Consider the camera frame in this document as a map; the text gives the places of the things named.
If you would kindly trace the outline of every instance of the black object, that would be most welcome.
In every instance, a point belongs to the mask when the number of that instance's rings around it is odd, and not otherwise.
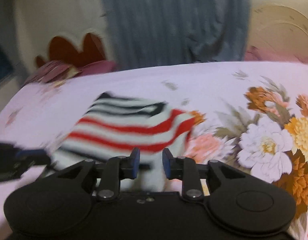
[[[21,150],[12,144],[0,143],[0,182],[19,179],[33,165],[51,165],[43,150]]]
[[[286,230],[296,205],[284,190],[221,162],[195,164],[165,149],[166,177],[182,180],[182,196],[120,192],[120,180],[136,178],[139,159],[134,149],[107,164],[86,160],[14,191],[4,204],[14,232],[8,239],[293,239]]]

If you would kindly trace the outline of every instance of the metal screw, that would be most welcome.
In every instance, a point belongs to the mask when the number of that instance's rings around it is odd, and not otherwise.
[[[101,198],[111,198],[112,196],[114,196],[114,192],[109,189],[103,189],[98,193],[98,195]]]
[[[143,200],[143,199],[138,199],[138,200],[136,200],[136,202],[139,203],[139,204],[145,204],[146,201]]]
[[[198,198],[202,195],[202,192],[197,189],[190,189],[186,192],[186,194],[191,198]]]

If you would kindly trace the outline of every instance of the headboard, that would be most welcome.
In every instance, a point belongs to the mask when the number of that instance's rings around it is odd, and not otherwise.
[[[308,18],[299,11],[266,5],[251,13],[248,48],[308,57]]]
[[[83,67],[90,63],[106,60],[102,40],[93,33],[87,33],[83,40],[83,51],[79,52],[75,46],[61,36],[54,37],[48,47],[49,59],[37,56],[36,66],[39,68],[50,60],[63,60],[76,67]]]

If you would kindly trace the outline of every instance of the bed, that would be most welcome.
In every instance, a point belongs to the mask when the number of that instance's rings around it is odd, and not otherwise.
[[[195,111],[197,125],[184,155],[194,158],[198,163],[226,157],[222,159],[226,163],[259,177],[263,174],[255,173],[260,172],[256,168],[248,168],[244,160],[237,162],[240,157],[234,147],[238,144],[230,139],[233,138],[231,129],[240,138],[249,129],[248,123],[258,124],[262,120],[259,125],[279,129],[277,132],[280,133],[281,126],[277,122],[281,121],[275,119],[275,115],[280,114],[276,112],[273,102],[281,106],[278,108],[280,113],[288,111],[290,116],[295,115],[300,121],[306,119],[308,125],[308,66],[269,62],[203,63],[73,78],[57,88],[52,84],[26,85],[0,114],[0,141],[13,142],[23,148],[44,147],[52,153],[94,99],[105,91],[126,97],[167,101],[183,111]],[[262,97],[259,97],[260,91],[267,96],[274,96],[268,99],[272,103],[265,105]],[[289,120],[284,122],[289,125],[287,129],[292,129]],[[292,135],[284,134],[291,140]],[[277,137],[273,140],[282,144]],[[299,203],[290,233],[298,240],[307,240],[308,155],[299,151],[293,155],[289,147],[292,148],[292,145],[284,148],[287,152],[280,157],[287,165],[281,170],[281,177],[270,172],[262,179],[284,188]],[[306,171],[303,175],[307,176],[304,188],[296,180],[302,195],[294,194],[293,188],[285,183],[285,180],[293,181],[296,178],[299,167],[296,166],[297,159],[298,163],[303,163]],[[31,176],[32,180],[40,172],[36,171]],[[9,190],[13,191],[19,186],[13,184]],[[179,182],[173,181],[165,190],[180,190]],[[0,193],[0,203],[6,195],[6,191]],[[0,232],[2,230],[5,234],[10,232],[0,206]]]

